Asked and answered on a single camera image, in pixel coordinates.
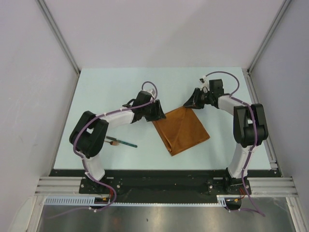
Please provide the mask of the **orange cloth napkin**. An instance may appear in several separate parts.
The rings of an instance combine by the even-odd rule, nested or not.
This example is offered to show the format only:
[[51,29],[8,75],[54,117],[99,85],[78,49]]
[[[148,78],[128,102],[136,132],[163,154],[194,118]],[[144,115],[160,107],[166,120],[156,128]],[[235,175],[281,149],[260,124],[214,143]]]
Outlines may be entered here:
[[191,108],[179,107],[166,118],[153,122],[171,156],[175,156],[208,139],[210,135]]

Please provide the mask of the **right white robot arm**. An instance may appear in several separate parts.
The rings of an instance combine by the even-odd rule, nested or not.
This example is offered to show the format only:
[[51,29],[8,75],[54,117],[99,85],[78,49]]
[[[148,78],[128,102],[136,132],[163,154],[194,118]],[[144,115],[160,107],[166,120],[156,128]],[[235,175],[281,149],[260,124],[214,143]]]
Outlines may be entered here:
[[237,179],[247,175],[252,154],[268,138],[264,108],[259,103],[250,105],[225,93],[221,79],[206,81],[201,78],[200,82],[201,87],[194,89],[183,106],[203,109],[205,105],[211,105],[233,116],[233,136],[237,145],[227,167],[229,178],[223,181],[223,189],[228,194],[234,194],[240,188]]

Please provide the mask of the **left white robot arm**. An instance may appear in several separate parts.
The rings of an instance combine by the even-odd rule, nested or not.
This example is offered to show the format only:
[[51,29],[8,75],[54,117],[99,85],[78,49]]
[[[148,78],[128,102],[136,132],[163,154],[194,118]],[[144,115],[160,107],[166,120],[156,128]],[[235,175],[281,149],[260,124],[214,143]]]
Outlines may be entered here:
[[90,188],[102,193],[107,182],[103,179],[105,170],[100,161],[99,153],[103,148],[108,129],[135,123],[142,118],[146,121],[165,119],[160,100],[149,91],[141,90],[137,97],[131,99],[120,109],[96,115],[85,111],[69,137],[74,153],[82,160],[85,174],[90,181]]

